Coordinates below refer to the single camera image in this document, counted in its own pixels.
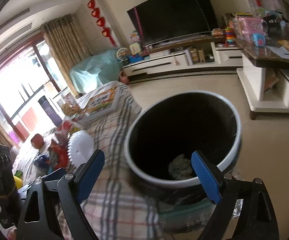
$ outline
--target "television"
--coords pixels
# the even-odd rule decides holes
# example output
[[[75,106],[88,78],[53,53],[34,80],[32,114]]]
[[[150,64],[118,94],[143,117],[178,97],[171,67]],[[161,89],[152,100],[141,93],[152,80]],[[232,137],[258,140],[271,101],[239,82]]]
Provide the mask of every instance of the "television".
[[[210,0],[148,0],[128,14],[144,46],[218,28]]]

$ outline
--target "pink toy box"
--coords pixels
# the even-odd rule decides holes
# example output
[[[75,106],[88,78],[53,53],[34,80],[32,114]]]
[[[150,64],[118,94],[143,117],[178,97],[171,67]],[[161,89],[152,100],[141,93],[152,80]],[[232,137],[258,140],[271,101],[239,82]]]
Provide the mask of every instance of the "pink toy box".
[[[251,18],[251,17],[242,17],[238,19],[240,22],[240,27],[243,34],[243,39],[248,42],[253,42],[252,35],[254,33],[260,33],[262,35],[266,35],[263,31],[262,19]]]

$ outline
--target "tiled floor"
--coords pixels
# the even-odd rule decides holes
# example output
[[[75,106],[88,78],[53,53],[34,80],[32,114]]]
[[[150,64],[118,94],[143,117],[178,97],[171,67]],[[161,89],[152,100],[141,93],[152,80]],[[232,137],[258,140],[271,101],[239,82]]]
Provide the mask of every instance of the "tiled floor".
[[[275,208],[280,239],[289,237],[289,117],[260,116],[255,121],[250,120],[248,103],[237,75],[170,78],[130,87],[143,108],[188,90],[208,90],[228,98],[238,109],[243,125],[243,146],[237,163],[240,174],[246,180],[263,179]],[[175,237],[196,239],[196,234]]]

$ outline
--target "plaid blanket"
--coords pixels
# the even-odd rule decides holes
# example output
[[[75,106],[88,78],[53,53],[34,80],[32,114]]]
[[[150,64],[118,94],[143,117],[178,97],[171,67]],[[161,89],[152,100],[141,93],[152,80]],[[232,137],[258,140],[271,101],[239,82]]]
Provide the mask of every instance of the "plaid blanket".
[[[163,238],[157,209],[127,182],[129,167],[124,156],[124,141],[129,127],[141,112],[129,87],[117,81],[110,82],[80,98],[79,104],[84,107],[92,96],[117,85],[120,86],[120,97],[116,110],[84,127],[93,137],[95,149],[105,153],[105,165],[81,207],[99,239]],[[44,135],[46,145],[53,137],[53,131]],[[14,171],[23,171],[24,184],[41,175],[33,165],[37,154],[38,150],[31,145],[24,145],[14,162]],[[62,211],[58,218],[65,239],[71,239]]]

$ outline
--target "light blue plastic sheet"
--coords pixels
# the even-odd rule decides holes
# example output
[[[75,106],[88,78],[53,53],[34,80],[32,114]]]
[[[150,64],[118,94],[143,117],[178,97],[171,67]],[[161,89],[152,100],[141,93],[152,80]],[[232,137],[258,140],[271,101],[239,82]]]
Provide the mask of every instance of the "light blue plastic sheet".
[[[117,51],[106,50],[76,64],[70,70],[70,78],[78,93],[89,93],[110,81],[119,80],[123,64],[116,58]]]

